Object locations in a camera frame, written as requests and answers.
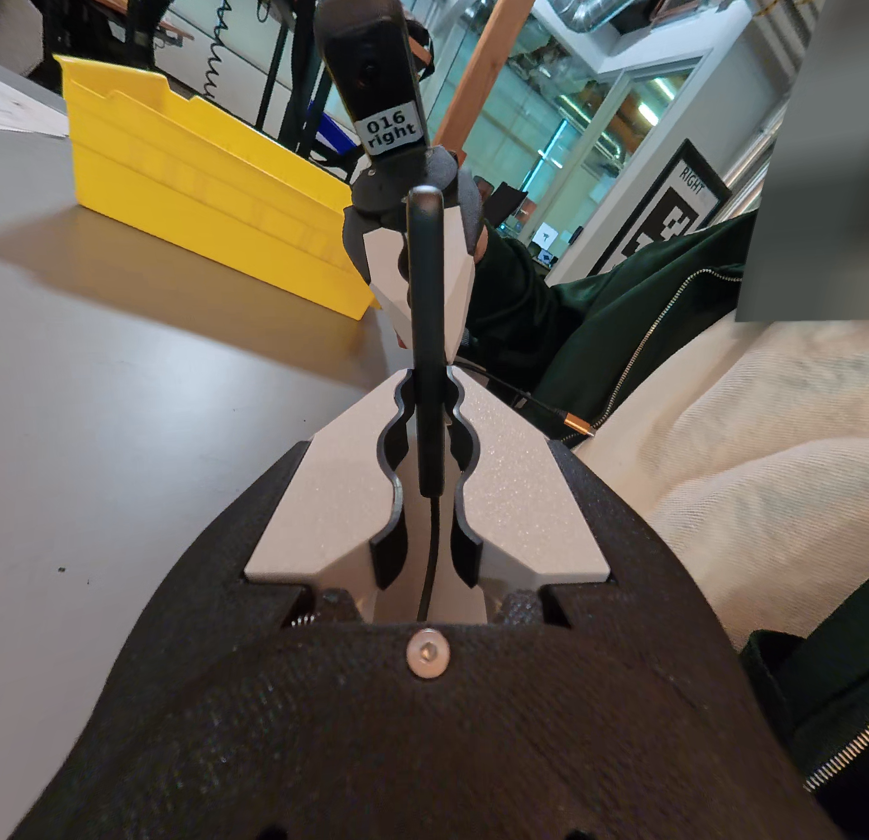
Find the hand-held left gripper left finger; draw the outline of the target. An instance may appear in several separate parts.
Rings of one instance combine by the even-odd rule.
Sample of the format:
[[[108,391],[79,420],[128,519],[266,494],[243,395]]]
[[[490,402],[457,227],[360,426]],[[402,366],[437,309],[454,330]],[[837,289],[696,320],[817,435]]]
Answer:
[[[371,541],[397,526],[403,506],[384,433],[402,428],[397,371],[303,444],[301,461],[244,567],[260,585],[347,592],[371,623],[379,592]]]

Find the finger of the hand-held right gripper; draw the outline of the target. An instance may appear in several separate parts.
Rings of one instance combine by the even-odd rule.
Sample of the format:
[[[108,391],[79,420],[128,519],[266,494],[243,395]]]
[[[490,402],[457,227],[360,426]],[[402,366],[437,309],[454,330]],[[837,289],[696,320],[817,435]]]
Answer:
[[[366,233],[363,242],[370,275],[369,288],[403,346],[410,349],[413,333],[407,299],[409,283],[399,271],[405,238],[396,230],[378,228]]]
[[[447,363],[454,362],[464,336],[473,290],[475,264],[468,253],[460,207],[444,212],[444,350]]]

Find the framed marker poster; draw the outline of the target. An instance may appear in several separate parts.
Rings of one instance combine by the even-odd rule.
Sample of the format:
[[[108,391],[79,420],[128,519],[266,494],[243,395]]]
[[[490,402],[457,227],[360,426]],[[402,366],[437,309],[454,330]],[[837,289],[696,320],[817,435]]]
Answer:
[[[588,275],[618,265],[646,246],[708,226],[732,190],[690,139],[685,139],[628,215]]]

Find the yellow plastic bin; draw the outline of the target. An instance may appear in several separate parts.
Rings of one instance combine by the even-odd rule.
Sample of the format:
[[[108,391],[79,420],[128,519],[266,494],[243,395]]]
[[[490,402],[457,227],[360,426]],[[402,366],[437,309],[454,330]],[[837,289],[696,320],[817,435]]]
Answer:
[[[347,184],[161,74],[55,59],[79,205],[355,321],[379,309],[343,247]]]

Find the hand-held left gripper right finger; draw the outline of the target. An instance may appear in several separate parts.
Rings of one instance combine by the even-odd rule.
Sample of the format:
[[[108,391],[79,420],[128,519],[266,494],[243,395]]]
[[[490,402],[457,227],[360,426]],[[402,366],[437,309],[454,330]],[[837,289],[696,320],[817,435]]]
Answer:
[[[464,370],[448,368],[456,574],[497,614],[516,591],[602,584],[610,566],[558,455],[576,460]]]

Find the blue-bordered paper sheet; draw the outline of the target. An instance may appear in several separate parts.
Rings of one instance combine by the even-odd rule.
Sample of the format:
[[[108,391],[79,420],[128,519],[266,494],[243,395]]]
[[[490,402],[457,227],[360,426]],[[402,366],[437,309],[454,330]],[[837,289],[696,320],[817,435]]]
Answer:
[[[66,113],[2,82],[1,131],[64,139],[70,136],[70,123]]]

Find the person's right forearm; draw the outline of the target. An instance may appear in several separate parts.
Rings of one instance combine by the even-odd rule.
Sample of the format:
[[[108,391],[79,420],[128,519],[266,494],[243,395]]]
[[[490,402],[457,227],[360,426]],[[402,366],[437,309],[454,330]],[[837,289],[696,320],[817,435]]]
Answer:
[[[583,323],[585,306],[548,287],[523,244],[485,225],[487,252],[475,266],[459,355],[508,384],[532,389]]]

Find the slim dark grey USB hub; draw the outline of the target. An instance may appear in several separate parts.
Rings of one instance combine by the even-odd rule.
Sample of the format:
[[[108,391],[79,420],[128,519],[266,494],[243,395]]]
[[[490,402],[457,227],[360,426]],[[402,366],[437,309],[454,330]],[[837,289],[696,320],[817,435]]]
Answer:
[[[407,257],[417,427],[418,477],[424,498],[444,490],[444,206],[435,187],[407,196]]]

